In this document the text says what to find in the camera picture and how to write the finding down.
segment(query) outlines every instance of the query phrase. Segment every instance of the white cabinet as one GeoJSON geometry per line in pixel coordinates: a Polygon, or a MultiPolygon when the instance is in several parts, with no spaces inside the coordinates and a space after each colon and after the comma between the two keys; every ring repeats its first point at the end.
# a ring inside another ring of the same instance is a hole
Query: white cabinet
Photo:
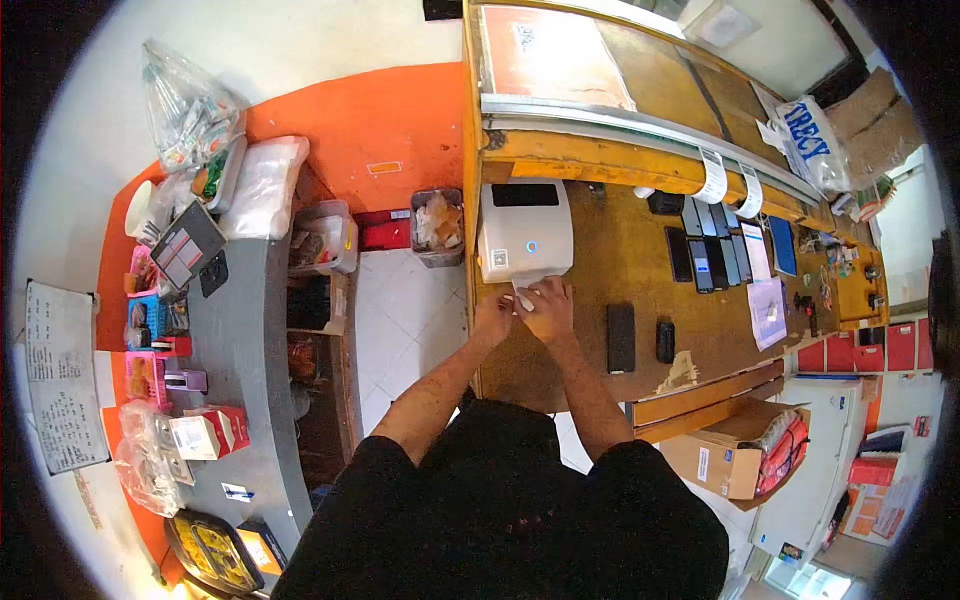
{"type": "Polygon", "coordinates": [[[790,481],[756,514],[750,542],[779,556],[785,543],[804,552],[799,565],[817,553],[863,439],[867,405],[856,380],[791,379],[779,402],[808,404],[810,443],[790,481]]]}

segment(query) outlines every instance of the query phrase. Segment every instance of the black shirt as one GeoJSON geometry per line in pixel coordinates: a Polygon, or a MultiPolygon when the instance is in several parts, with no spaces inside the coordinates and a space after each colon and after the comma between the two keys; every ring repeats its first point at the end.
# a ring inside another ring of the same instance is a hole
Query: black shirt
{"type": "Polygon", "coordinates": [[[588,475],[552,419],[475,400],[417,468],[373,436],[313,515],[273,598],[716,598],[727,532],[646,442],[588,475]]]}

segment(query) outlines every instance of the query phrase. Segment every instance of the man's arm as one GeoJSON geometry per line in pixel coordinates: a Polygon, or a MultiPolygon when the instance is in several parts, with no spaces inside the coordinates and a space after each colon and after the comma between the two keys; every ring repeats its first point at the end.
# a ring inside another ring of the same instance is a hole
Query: man's arm
{"type": "Polygon", "coordinates": [[[573,289],[552,276],[517,293],[534,305],[527,312],[520,300],[514,299],[516,313],[560,367],[566,403],[590,459],[596,462],[611,447],[631,441],[633,428],[596,369],[587,363],[573,334],[573,289]]]}
{"type": "Polygon", "coordinates": [[[477,304],[473,335],[467,343],[401,394],[371,435],[397,442],[414,465],[419,465],[450,421],[473,373],[510,333],[513,310],[499,294],[483,298],[477,304]]]}

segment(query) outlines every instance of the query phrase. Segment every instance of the poster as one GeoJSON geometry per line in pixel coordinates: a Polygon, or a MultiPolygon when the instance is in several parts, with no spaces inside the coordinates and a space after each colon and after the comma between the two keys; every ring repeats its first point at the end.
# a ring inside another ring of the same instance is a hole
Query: poster
{"type": "Polygon", "coordinates": [[[493,93],[636,110],[593,19],[511,6],[482,11],[493,93]]]}
{"type": "Polygon", "coordinates": [[[27,380],[51,474],[110,458],[93,378],[93,298],[27,283],[27,380]]]}

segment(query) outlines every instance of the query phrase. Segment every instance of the whiteboard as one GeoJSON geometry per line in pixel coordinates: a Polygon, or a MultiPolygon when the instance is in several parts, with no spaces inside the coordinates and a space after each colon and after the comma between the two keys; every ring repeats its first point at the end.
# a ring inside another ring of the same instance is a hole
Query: whiteboard
{"type": "Polygon", "coordinates": [[[93,298],[27,282],[27,379],[50,474],[110,453],[93,378],[93,298]]]}

